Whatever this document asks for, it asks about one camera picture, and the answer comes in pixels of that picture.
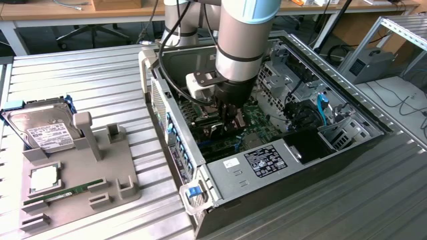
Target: warning label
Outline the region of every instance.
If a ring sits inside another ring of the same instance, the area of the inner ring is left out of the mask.
[[[65,123],[37,127],[27,131],[43,150],[74,143],[74,138]]]
[[[266,146],[245,154],[245,157],[259,178],[266,177],[289,166],[286,161],[282,159],[274,145]]]

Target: office chair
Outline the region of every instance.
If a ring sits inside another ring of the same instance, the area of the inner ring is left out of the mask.
[[[57,43],[58,43],[59,48],[66,50],[69,46],[67,46],[67,43],[65,43],[63,41],[66,41],[67,39],[71,39],[74,36],[77,36],[82,33],[91,32],[93,48],[95,49],[97,48],[95,37],[98,35],[97,34],[98,31],[105,32],[107,34],[111,34],[111,35],[125,39],[127,44],[133,43],[130,36],[125,35],[123,33],[118,32],[118,31],[114,31],[114,30],[105,28],[103,27],[105,25],[107,25],[107,24],[90,24],[85,27],[81,27],[79,25],[74,25],[75,30],[73,32],[70,32],[69,34],[66,34],[65,36],[61,36],[57,38]],[[115,29],[115,30],[119,29],[117,23],[113,24],[113,29]]]

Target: white sticker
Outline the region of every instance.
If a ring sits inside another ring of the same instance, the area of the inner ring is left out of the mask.
[[[74,143],[74,138],[65,123],[37,127],[29,129],[27,132],[43,150]]]
[[[237,157],[226,160],[223,163],[227,169],[241,164],[239,159]]]

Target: green circuit board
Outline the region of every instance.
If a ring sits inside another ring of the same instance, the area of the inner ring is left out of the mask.
[[[281,134],[281,131],[266,118],[266,114],[259,106],[246,104],[243,106],[243,118],[249,126],[245,131],[241,134],[226,137],[221,140],[203,141],[199,136],[201,134],[197,133],[198,128],[193,127],[193,122],[195,122],[197,119],[201,119],[202,114],[207,117],[207,113],[203,113],[199,108],[201,107],[198,105],[193,106],[191,103],[187,103],[181,109],[190,126],[190,130],[193,131],[194,139],[199,145],[202,155],[209,163],[267,144],[273,137]],[[209,118],[211,120],[210,124],[215,124],[215,121],[221,122],[221,118],[215,113],[210,113]]]

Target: blue cable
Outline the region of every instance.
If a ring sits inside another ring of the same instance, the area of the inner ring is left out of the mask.
[[[325,102],[325,103],[330,102],[330,100],[325,94],[318,95],[318,110],[320,110],[321,116],[324,118],[324,124],[326,126],[328,125],[328,116],[326,116],[326,113],[324,112],[324,109],[322,109],[322,102]]]

